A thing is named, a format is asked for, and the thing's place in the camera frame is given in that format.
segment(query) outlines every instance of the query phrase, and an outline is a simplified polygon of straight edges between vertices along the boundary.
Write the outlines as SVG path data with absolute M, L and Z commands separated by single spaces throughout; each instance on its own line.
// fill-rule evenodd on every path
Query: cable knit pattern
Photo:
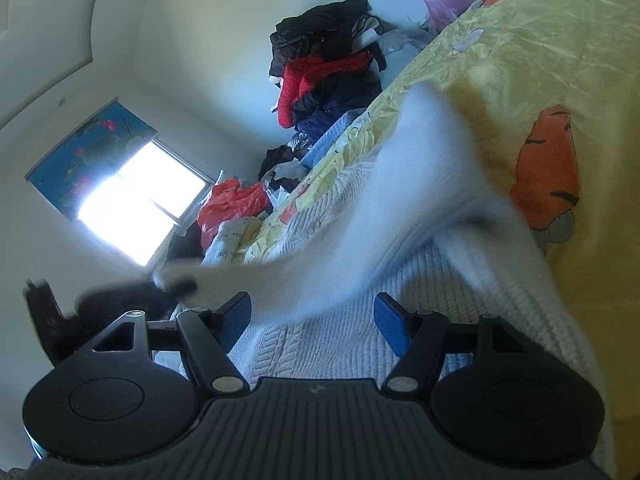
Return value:
M 365 185 L 373 168 L 372 158 L 345 168 L 316 204 L 297 213 L 269 258 L 299 250 L 336 218 Z M 499 314 L 570 365 L 606 398 L 593 351 L 562 306 L 526 225 L 500 198 L 482 215 L 495 232 L 486 228 L 486 222 L 479 222 L 438 234 L 434 242 L 343 308 L 299 324 L 250 325 L 230 357 L 252 386 L 264 375 L 372 377 L 380 384 L 397 362 L 373 321 L 376 294 L 388 292 L 409 310 L 436 310 L 451 322 L 475 323 L 482 313 Z M 467 355 L 448 355 L 443 375 L 468 362 Z M 608 417 L 593 459 L 613 475 Z

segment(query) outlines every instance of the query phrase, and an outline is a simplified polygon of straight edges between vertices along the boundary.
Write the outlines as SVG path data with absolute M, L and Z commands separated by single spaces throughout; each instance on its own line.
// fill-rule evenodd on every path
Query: plastic bag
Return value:
M 211 245 L 222 222 L 232 218 L 257 216 L 269 204 L 269 197 L 264 192 L 261 182 L 246 189 L 241 189 L 236 178 L 216 184 L 198 213 L 198 225 L 202 230 L 202 249 L 206 251 Z
M 412 44 L 414 47 L 424 50 L 434 38 L 435 34 L 421 28 L 396 28 L 396 30 L 385 32 L 380 36 L 378 45 L 383 56 L 388 56 L 388 54 L 401 50 L 406 44 Z
M 472 0 L 424 0 L 427 10 L 438 32 L 442 32 L 447 25 L 469 8 Z

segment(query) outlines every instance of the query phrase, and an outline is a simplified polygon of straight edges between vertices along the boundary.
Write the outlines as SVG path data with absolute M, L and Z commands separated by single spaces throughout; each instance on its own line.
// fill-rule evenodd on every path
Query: pile of clothes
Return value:
M 383 29 L 367 0 L 313 7 L 286 18 L 271 34 L 270 80 L 280 86 L 278 122 L 296 128 L 289 147 L 304 153 L 347 111 L 366 108 L 382 88 L 369 73 L 376 59 L 386 67 L 376 43 Z

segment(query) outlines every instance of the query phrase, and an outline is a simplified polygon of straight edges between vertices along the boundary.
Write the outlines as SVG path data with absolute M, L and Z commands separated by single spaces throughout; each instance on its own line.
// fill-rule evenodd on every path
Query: red plastic bag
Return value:
M 198 213 L 198 225 L 202 229 L 202 250 L 206 251 L 209 248 L 222 222 L 244 216 L 257 216 L 269 204 L 269 197 L 261 182 L 240 189 L 238 179 L 231 178 L 214 186 Z
M 473 3 L 472 0 L 424 0 L 429 15 L 436 30 L 442 32 L 444 28 L 455 22 Z

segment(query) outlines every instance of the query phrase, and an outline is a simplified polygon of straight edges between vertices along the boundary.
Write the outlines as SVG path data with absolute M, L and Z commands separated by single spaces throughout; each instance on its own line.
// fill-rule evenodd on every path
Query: metal screw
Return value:
M 237 377 L 222 376 L 211 383 L 211 387 L 220 394 L 234 394 L 242 390 L 244 383 Z
M 389 382 L 386 384 L 389 389 L 399 392 L 401 394 L 408 394 L 418 388 L 418 381 L 416 381 L 412 377 L 394 377 L 393 379 L 389 379 Z

